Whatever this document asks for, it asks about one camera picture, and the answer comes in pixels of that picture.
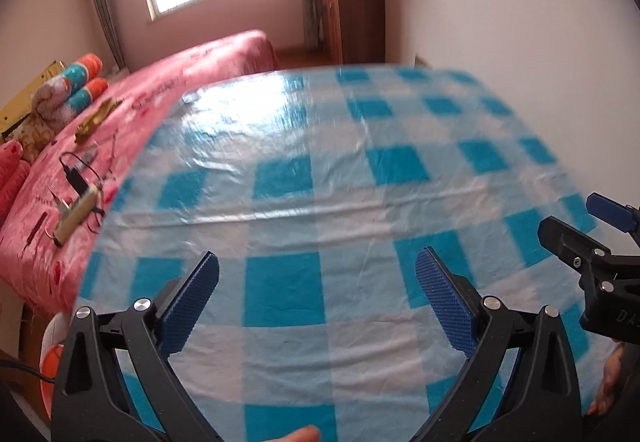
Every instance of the orange object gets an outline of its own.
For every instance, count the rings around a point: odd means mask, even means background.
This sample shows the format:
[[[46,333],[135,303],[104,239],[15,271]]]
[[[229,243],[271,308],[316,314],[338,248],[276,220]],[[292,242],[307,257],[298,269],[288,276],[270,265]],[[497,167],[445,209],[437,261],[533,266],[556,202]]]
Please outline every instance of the orange object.
[[[94,78],[102,70],[102,61],[95,54],[84,54],[75,62],[82,64],[89,72],[89,78]]]
[[[102,95],[106,89],[109,88],[107,79],[97,76],[92,78],[88,83],[84,85],[84,89],[91,94],[91,100],[95,100]]]
[[[40,372],[46,377],[54,378],[58,372],[58,365],[60,364],[60,358],[62,357],[63,345],[51,346],[49,351],[42,359],[40,364]],[[42,393],[42,401],[44,402],[44,409],[47,411],[47,415],[51,418],[51,403],[53,401],[53,384],[49,382],[40,381],[40,393]]]

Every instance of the silver bolt head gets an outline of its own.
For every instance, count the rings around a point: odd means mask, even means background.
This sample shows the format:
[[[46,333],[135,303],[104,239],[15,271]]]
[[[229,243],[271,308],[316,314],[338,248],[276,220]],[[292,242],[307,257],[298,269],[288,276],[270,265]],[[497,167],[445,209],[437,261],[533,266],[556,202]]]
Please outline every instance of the silver bolt head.
[[[502,303],[500,303],[500,300],[493,296],[484,298],[483,302],[484,306],[486,306],[489,310],[498,310],[498,308],[500,308],[500,306],[502,305]]]
[[[84,319],[90,313],[91,313],[91,308],[89,308],[89,307],[80,307],[78,310],[76,310],[76,317],[78,319]]]
[[[143,310],[147,310],[151,306],[151,300],[143,297],[139,299],[135,303],[133,303],[133,308],[135,308],[138,312],[142,312]]]
[[[548,315],[549,317],[558,317],[560,315],[558,309],[552,306],[545,307],[545,314]]]

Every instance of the blue textured gripper pad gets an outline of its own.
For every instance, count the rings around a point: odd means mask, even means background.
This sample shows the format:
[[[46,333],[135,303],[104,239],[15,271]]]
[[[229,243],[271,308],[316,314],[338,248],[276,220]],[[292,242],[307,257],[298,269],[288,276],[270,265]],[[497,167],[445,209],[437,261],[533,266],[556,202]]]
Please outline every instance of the blue textured gripper pad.
[[[181,282],[181,289],[160,318],[158,350],[163,356],[184,348],[219,279],[218,259],[208,253]]]
[[[415,277],[451,346],[470,358],[478,346],[474,316],[444,275],[440,263],[426,248],[418,253],[415,260]]]
[[[587,198],[586,206],[591,216],[601,219],[619,231],[633,232],[638,227],[629,209],[598,193],[592,193]]]

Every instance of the wooden floor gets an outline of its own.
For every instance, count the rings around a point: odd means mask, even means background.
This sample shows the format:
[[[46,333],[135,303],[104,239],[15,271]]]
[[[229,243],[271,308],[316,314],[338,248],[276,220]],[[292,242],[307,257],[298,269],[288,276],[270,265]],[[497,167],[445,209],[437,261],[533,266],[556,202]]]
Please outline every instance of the wooden floor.
[[[42,313],[33,313],[28,307],[24,308],[22,314],[22,326],[20,328],[20,361],[28,364],[32,368],[40,368],[40,351],[42,348],[42,337],[44,330],[49,324],[51,317]],[[8,355],[0,351],[0,358],[10,359]],[[17,385],[29,405],[42,421],[49,426],[49,416],[42,402],[40,393],[40,381],[33,375],[19,372],[17,370],[0,370],[0,380],[11,382]]]
[[[276,52],[281,70],[297,70],[316,66],[331,66],[331,57],[324,50],[305,52],[303,50],[283,50]]]

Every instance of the white wall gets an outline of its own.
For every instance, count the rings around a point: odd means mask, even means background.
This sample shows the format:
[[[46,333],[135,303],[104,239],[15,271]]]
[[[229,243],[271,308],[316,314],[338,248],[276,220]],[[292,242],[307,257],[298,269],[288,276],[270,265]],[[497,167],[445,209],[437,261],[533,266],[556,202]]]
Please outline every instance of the white wall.
[[[265,31],[276,49],[304,45],[302,0],[200,0],[154,21],[146,0],[115,0],[115,6],[131,70],[254,28]]]
[[[545,140],[583,194],[640,203],[633,0],[386,0],[386,10],[389,62],[413,64],[418,53],[469,71]],[[622,233],[620,242],[630,248]]]
[[[54,60],[114,64],[91,0],[0,0],[0,107]]]

